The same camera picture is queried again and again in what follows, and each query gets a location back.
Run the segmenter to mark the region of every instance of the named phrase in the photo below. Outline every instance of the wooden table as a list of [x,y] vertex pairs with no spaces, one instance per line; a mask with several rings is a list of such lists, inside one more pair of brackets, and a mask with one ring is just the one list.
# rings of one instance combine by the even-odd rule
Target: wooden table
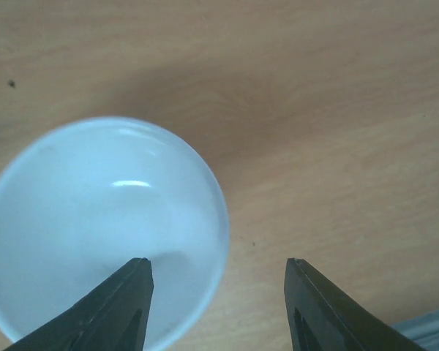
[[174,349],[290,350],[288,257],[385,322],[439,308],[439,0],[0,0],[0,171],[101,115],[183,137],[228,201]]

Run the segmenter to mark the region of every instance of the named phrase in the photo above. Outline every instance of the bowl rim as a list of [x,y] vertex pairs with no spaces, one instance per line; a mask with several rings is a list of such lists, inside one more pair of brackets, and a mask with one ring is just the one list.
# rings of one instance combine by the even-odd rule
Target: bowl rim
[[[172,141],[174,144],[181,146],[186,150],[188,156],[196,159],[196,163],[206,171],[209,177],[209,183],[213,185],[211,191],[215,194],[215,197],[220,201],[222,208],[222,216],[225,218],[225,254],[221,257],[221,262],[219,262],[219,269],[215,272],[215,275],[209,280],[207,284],[206,293],[203,298],[197,304],[197,306],[188,314],[186,320],[170,329],[166,336],[156,340],[150,348],[146,350],[155,351],[163,350],[177,340],[179,340],[185,333],[203,316],[204,312],[207,310],[208,306],[211,304],[213,297],[218,290],[222,277],[224,276],[229,249],[230,249],[230,222],[228,215],[228,207],[226,204],[225,196],[221,190],[220,184],[217,178],[213,174],[211,168],[207,165],[206,161],[200,156],[200,154],[190,146],[185,140],[181,139],[179,136],[168,131],[165,128],[157,126],[148,121],[143,121],[136,118],[123,117],[123,116],[100,116],[93,118],[85,118],[72,123],[64,124],[60,127],[52,129],[45,134],[41,135],[37,139],[26,146],[18,155],[16,155],[11,162],[2,170],[0,173],[0,196],[7,187],[8,183],[13,180],[15,173],[19,171],[20,167],[24,165],[28,159],[36,156],[36,152],[42,149],[43,145],[48,143],[55,143],[62,137],[66,137],[75,132],[83,132],[87,129],[93,129],[98,127],[137,127],[138,129],[144,129],[146,131],[153,132],[155,134],[163,136],[166,140]],[[11,341],[16,342],[21,339],[21,336],[13,326],[7,321],[7,318],[3,315],[0,310],[0,331]]]

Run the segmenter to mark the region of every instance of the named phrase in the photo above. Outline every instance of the wooden surface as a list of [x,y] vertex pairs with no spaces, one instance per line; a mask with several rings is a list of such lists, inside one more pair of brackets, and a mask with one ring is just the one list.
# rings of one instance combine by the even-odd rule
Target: wooden surface
[[288,257],[385,322],[439,308],[439,0],[0,0],[0,171],[100,115],[183,137],[228,201],[175,350],[290,350]]

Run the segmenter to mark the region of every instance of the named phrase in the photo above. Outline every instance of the tabletop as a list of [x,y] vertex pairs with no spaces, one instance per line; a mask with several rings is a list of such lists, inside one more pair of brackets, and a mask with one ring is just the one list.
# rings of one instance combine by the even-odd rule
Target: tabletop
[[289,257],[384,322],[439,309],[439,0],[0,0],[0,172],[111,115],[184,138],[228,202],[175,350],[291,350]]

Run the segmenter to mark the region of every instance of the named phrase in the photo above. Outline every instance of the bowl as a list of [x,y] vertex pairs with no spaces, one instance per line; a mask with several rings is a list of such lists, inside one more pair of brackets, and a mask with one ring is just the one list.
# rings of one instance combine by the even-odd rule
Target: bowl
[[162,350],[211,302],[228,250],[220,186],[181,138],[123,117],[68,124],[0,175],[0,329],[17,341],[147,257],[144,350]]

